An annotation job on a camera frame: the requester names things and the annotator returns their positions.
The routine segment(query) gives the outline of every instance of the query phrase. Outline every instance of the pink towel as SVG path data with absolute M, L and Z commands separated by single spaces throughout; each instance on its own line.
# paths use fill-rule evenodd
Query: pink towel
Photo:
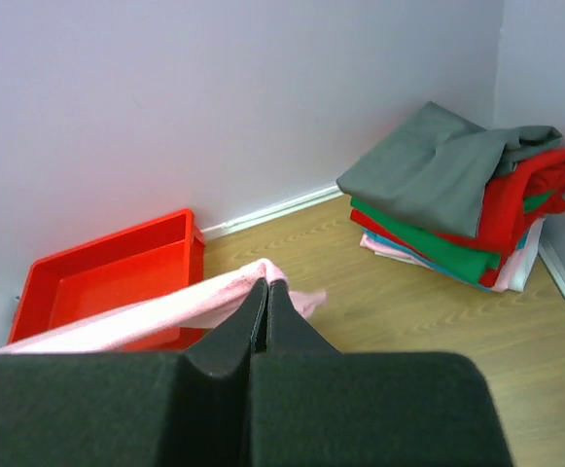
M 122 306 L 47 333 L 0 347 L 0 353 L 78 353 L 120 348 L 171 327 L 214 328 L 241 305 L 254 283 L 288 278 L 272 261 L 260 259 L 187 289 Z M 309 317 L 325 302 L 324 291 L 290 292 L 298 313 Z
M 530 275 L 539 250 L 539 239 L 542 233 L 544 220 L 544 218 L 540 218 L 533 223 L 526 237 L 524 247 L 520 250 L 516 250 L 511 256 L 509 256 L 507 262 L 498 275 L 496 283 L 491 288 L 492 291 L 504 292 L 508 289 L 514 290 L 515 292 L 524 291 L 524 285 Z M 408 255 L 405 251 L 373 241 L 366 234 L 362 236 L 360 245 L 373 251 L 378 256 L 384 256 L 393 260 L 431 269 L 431 267 L 419 261 L 415 257 Z

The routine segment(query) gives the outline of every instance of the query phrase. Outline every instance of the towel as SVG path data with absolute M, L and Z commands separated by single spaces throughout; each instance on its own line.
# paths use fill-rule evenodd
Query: towel
M 561 138 L 552 126 L 485 129 L 428 102 L 336 182 L 398 221 L 476 237 L 492 176 L 558 147 Z
M 505 265 L 501 268 L 500 273 L 498 274 L 498 279 L 491 289 L 487 289 L 479 284 L 471 285 L 483 290 L 492 290 L 494 292 L 504 292 L 508 289 L 516 292 L 523 292 L 524 285 L 526 284 L 531 268 L 535 262 L 535 258 L 537 257 L 539 238 L 543 224 L 544 218 L 538 219 L 535 223 L 533 223 L 530 231 L 524 237 L 525 241 L 522 248 L 519 248 L 509 257 Z M 422 258 L 413 251 L 370 231 L 365 231 L 360 245 L 365 248 L 369 248 L 376 255 L 433 269 L 446 276 L 468 283 L 451 274 L 448 270 Z
M 285 280 L 272 261 L 260 259 L 232 272 L 199 282 L 164 297 L 122 306 L 0 347 L 0 353 L 79 353 L 118 349 L 171 327 L 213 328 L 231 316 L 254 283 Z M 294 308 L 304 318 L 326 300 L 324 291 L 290 292 Z

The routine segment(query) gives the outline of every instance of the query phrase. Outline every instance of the folded green fabric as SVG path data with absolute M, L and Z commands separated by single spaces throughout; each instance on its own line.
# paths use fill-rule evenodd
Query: folded green fabric
M 524 201 L 524 212 L 537 209 L 551 196 L 552 192 L 527 198 Z M 455 245 L 424 229 L 392 219 L 355 198 L 351 199 L 351 206 L 432 262 L 469 282 L 479 282 L 487 269 L 496 269 L 500 265 L 501 256 L 496 253 Z

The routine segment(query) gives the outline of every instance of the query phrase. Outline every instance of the folded red fabric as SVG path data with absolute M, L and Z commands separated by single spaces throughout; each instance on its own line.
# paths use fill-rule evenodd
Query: folded red fabric
M 547 192 L 554 195 L 538 209 L 524 214 L 525 198 Z M 520 162 L 511 174 L 489 181 L 476 238 L 436 235 L 467 248 L 510 255 L 536 219 L 565 211 L 564 193 L 565 149 L 555 149 Z

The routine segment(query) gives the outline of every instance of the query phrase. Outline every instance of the wooden floor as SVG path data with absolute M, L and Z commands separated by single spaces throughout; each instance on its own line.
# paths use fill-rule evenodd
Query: wooden floor
M 326 288 L 311 324 L 347 352 L 452 350 L 485 373 L 518 466 L 565 466 L 565 301 L 538 259 L 526 292 L 490 294 L 359 246 L 337 198 L 210 242 L 206 275 L 270 258 Z

